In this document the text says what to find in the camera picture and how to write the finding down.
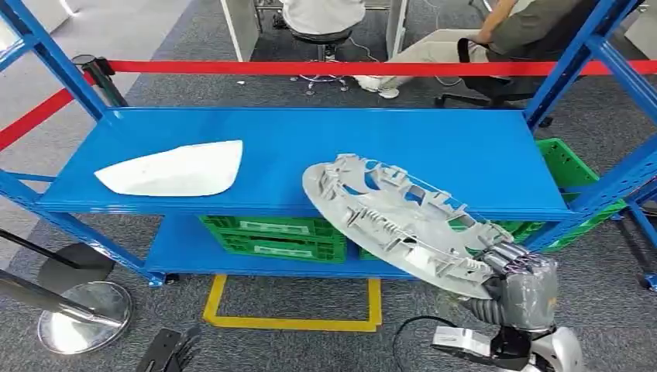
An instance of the robotic hand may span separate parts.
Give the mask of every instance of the robotic hand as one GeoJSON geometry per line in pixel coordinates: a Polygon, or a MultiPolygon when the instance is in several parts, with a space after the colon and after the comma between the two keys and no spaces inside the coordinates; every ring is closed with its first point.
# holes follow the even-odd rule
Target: robotic hand
{"type": "Polygon", "coordinates": [[[492,299],[469,298],[462,305],[479,320],[499,325],[498,334],[491,339],[472,329],[439,326],[432,347],[503,370],[583,370],[575,334],[554,324],[556,261],[513,243],[498,243],[478,259],[497,274],[484,283],[492,299]]]}

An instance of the dark t-shirt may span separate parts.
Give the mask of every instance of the dark t-shirt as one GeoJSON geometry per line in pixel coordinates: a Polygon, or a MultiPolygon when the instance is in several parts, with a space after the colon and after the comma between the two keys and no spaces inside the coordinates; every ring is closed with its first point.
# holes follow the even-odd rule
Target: dark t-shirt
{"type": "Polygon", "coordinates": [[[488,60],[506,60],[514,50],[542,39],[580,0],[534,0],[492,32],[488,60]]]}

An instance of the white plastic part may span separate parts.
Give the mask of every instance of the white plastic part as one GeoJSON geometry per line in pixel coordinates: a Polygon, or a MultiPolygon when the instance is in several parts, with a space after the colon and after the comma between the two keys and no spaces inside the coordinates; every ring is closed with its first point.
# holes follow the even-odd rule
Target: white plastic part
{"type": "Polygon", "coordinates": [[[447,291],[490,298],[482,283],[494,272],[473,253],[513,236],[473,219],[449,193],[353,154],[309,167],[303,187],[324,218],[374,256],[447,291]]]}
{"type": "Polygon", "coordinates": [[[94,174],[118,194],[214,195],[235,182],[242,149],[241,140],[181,146],[117,163],[94,174]]]}

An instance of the black office chair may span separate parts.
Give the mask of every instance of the black office chair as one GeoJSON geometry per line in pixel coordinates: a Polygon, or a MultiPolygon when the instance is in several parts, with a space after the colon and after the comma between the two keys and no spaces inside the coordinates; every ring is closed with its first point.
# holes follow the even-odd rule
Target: black office chair
{"type": "MultiPolygon", "coordinates": [[[[345,29],[339,33],[330,33],[325,35],[311,35],[307,33],[299,33],[292,28],[290,28],[292,36],[301,42],[313,44],[317,46],[317,59],[311,60],[311,62],[336,62],[335,59],[327,60],[327,49],[328,47],[333,47],[335,49],[339,44],[344,43],[351,37],[352,28],[345,29]]],[[[346,81],[343,79],[343,76],[335,75],[315,75],[315,76],[306,76],[299,75],[300,78],[308,81],[308,90],[306,95],[313,95],[315,91],[313,87],[316,83],[330,83],[337,81],[340,83],[340,91],[348,91],[349,86],[346,81]]]]}
{"type": "MultiPolygon", "coordinates": [[[[571,12],[556,23],[543,39],[513,50],[505,57],[510,61],[558,60],[598,2],[599,0],[580,1],[571,12]]],[[[462,63],[470,62],[468,42],[467,39],[461,39],[458,43],[459,59],[462,63]]],[[[521,109],[511,102],[533,98],[545,77],[464,76],[462,79],[468,88],[478,91],[487,98],[445,93],[435,98],[437,107],[445,107],[446,102],[452,99],[488,109],[521,109]]],[[[546,117],[538,126],[545,128],[551,124],[552,118],[546,117]]]]}

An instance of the stool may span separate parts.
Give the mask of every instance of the stool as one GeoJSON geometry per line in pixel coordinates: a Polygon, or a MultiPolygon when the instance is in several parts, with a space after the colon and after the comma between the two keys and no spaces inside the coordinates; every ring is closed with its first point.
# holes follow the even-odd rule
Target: stool
{"type": "MultiPolygon", "coordinates": [[[[338,62],[337,60],[327,60],[326,59],[326,47],[329,45],[338,45],[341,43],[344,43],[347,41],[348,38],[351,37],[351,28],[345,29],[344,31],[340,31],[339,33],[328,33],[324,35],[311,35],[307,33],[299,33],[297,31],[294,31],[293,29],[290,29],[292,36],[299,41],[302,41],[304,43],[308,44],[314,44],[317,46],[317,59],[316,60],[310,60],[309,62],[338,62]]],[[[305,75],[299,75],[300,78],[308,81],[308,90],[306,91],[306,95],[313,95],[315,91],[312,90],[312,88],[315,86],[315,83],[330,83],[332,81],[337,81],[340,83],[340,91],[348,91],[349,87],[347,86],[347,83],[343,79],[342,76],[335,76],[335,75],[315,75],[313,77],[311,76],[305,76],[305,75]]],[[[290,80],[296,81],[298,78],[297,77],[291,77],[290,80]]]]}

